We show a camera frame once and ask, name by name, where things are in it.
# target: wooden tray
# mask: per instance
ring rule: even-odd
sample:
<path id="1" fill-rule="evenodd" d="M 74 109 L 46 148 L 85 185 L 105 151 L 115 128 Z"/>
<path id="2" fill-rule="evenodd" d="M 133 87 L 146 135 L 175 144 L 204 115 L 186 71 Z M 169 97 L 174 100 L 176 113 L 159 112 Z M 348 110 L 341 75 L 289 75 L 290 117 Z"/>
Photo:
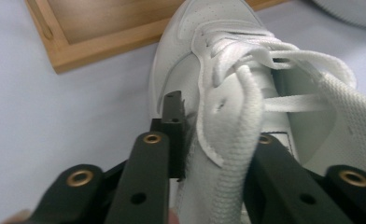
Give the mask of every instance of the wooden tray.
<path id="1" fill-rule="evenodd" d="M 25 1 L 56 73 L 159 41 L 169 19 L 184 2 Z M 255 10 L 285 1 L 247 0 Z"/>

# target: wooden frame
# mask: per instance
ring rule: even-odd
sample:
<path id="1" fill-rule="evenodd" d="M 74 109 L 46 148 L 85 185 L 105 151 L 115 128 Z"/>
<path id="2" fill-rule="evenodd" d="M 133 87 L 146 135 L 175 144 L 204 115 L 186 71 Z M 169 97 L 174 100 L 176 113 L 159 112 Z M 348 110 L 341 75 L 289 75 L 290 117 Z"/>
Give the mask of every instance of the wooden frame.
<path id="1" fill-rule="evenodd" d="M 56 73 L 61 73 L 87 63 L 96 62 L 122 52 L 155 43 L 160 40 L 162 32 L 169 21 L 169 17 L 160 20 L 156 18 L 155 21 L 150 21 L 149 23 L 142 23 L 135 27 L 129 27 L 128 29 L 122 29 L 117 32 L 95 36 L 94 38 L 88 38 L 72 43 L 66 35 L 66 28 L 63 29 L 61 26 L 49 1 L 51 0 L 25 0 L 35 22 L 37 31 L 39 32 L 47 50 L 49 60 Z M 125 1 L 123 3 L 125 6 L 127 4 L 131 4 L 130 0 L 107 1 Z M 170 14 L 173 14 L 173 12 L 183 2 L 183 0 L 168 1 L 169 2 L 164 4 L 169 5 L 165 8 L 159 9 L 157 11 L 159 14 L 157 15 L 160 15 L 160 13 L 163 13 L 164 11 L 168 11 L 169 14 L 167 16 L 169 16 Z M 256 10 L 270 7 L 287 0 L 247 1 Z"/>

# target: white shoelace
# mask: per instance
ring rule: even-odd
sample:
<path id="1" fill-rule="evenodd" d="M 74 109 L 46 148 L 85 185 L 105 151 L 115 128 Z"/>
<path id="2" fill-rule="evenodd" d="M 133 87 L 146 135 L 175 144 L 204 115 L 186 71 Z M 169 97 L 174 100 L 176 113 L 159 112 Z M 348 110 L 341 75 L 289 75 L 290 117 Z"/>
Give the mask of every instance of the white shoelace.
<path id="1" fill-rule="evenodd" d="M 352 71 L 340 59 L 327 54 L 300 50 L 294 45 L 281 42 L 271 33 L 252 32 L 251 34 L 232 34 L 220 31 L 206 31 L 206 45 L 211 49 L 211 57 L 218 57 L 214 67 L 213 84 L 219 86 L 231 74 L 231 69 L 248 62 L 256 61 L 269 68 L 290 69 L 300 63 L 320 65 L 325 71 L 310 73 L 323 76 L 335 76 L 346 85 L 356 87 Z M 277 63 L 274 59 L 285 59 Z M 327 103 L 319 95 L 293 95 L 268 98 L 264 100 L 265 110 L 274 112 L 304 112 L 327 108 Z"/>

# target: white table surface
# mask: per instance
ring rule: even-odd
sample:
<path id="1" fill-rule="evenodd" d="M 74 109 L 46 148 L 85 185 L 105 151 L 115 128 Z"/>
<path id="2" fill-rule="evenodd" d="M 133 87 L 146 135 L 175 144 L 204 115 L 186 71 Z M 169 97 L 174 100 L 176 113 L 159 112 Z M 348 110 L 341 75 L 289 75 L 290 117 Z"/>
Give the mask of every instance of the white table surface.
<path id="1" fill-rule="evenodd" d="M 280 39 L 343 59 L 366 94 L 366 30 L 294 0 L 259 12 Z M 157 44 L 57 76 L 23 0 L 0 1 L 0 221 L 34 209 L 63 170 L 104 171 L 149 127 L 147 83 Z"/>

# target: brass ring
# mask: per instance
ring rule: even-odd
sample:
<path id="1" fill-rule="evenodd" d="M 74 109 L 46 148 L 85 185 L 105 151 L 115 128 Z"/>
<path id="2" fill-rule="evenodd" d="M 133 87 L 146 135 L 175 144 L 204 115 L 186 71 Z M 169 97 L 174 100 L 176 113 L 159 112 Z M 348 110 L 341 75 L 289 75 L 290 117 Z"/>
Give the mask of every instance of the brass ring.
<path id="1" fill-rule="evenodd" d="M 78 175 L 85 175 L 82 179 L 76 179 Z M 72 173 L 69 177 L 67 177 L 67 185 L 70 187 L 80 187 L 88 184 L 93 178 L 93 173 L 88 170 L 79 170 Z"/>
<path id="2" fill-rule="evenodd" d="M 143 141 L 146 142 L 147 144 L 156 144 L 161 141 L 161 137 L 157 134 L 148 134 L 143 139 Z"/>
<path id="3" fill-rule="evenodd" d="M 366 177 L 354 171 L 344 170 L 339 173 L 340 177 L 348 184 L 366 188 Z"/>
<path id="4" fill-rule="evenodd" d="M 272 142 L 273 142 L 273 139 L 270 138 L 269 136 L 267 136 L 267 135 L 260 136 L 260 139 L 259 139 L 260 144 L 270 144 Z"/>

